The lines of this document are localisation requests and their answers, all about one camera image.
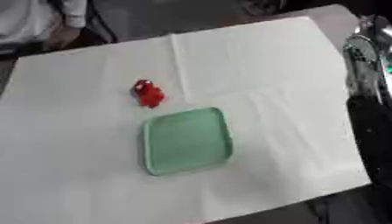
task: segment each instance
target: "red object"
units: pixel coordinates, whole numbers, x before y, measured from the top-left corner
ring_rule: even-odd
[[[165,98],[165,94],[159,87],[154,86],[150,80],[139,80],[133,90],[139,98],[140,105],[153,109]]]

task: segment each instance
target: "white sheet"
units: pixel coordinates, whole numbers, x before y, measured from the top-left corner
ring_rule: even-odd
[[[345,76],[306,17],[21,59],[0,101],[0,221],[215,221],[363,186]],[[140,78],[167,93],[161,106],[130,97]],[[141,123],[207,106],[224,112],[234,156],[148,176]]]

